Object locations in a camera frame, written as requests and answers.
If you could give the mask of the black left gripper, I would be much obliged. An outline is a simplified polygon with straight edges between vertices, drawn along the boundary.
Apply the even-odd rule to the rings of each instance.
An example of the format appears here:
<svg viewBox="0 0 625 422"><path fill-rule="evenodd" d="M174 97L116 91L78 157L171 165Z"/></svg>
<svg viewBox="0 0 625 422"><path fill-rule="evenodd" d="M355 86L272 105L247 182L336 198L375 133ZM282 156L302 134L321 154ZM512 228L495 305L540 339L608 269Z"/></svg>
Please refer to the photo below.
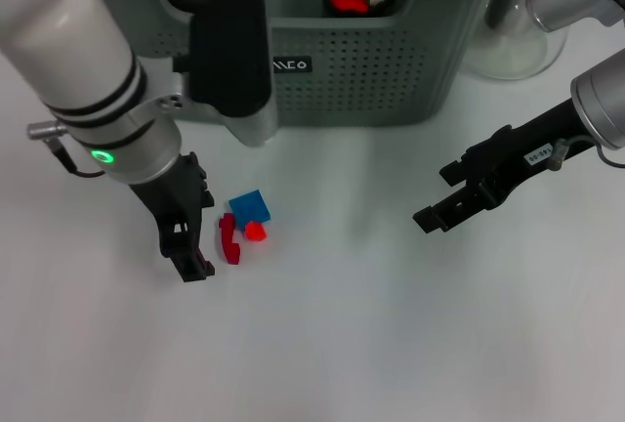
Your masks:
<svg viewBox="0 0 625 422"><path fill-rule="evenodd" d="M204 208L215 205L207 174L196 154L179 155L156 179L131 185L155 219L160 252L169 259L184 282L205 280L215 274L199 247Z"/></svg>

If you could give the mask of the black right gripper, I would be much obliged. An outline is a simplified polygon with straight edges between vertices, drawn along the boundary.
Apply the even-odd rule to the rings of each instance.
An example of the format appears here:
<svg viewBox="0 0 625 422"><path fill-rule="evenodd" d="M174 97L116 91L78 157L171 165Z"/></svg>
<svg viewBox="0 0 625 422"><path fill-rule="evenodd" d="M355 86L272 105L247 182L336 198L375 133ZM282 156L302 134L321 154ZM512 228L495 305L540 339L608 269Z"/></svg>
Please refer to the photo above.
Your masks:
<svg viewBox="0 0 625 422"><path fill-rule="evenodd" d="M443 166L439 175L450 187L465 186L412 218L425 233L448 232L478 213L501 205L515 188L545 171L546 160L530 161L531 153L546 145L554 147L558 140L588 134L572 100L517 128L507 125L467 149L462 159Z"/></svg>

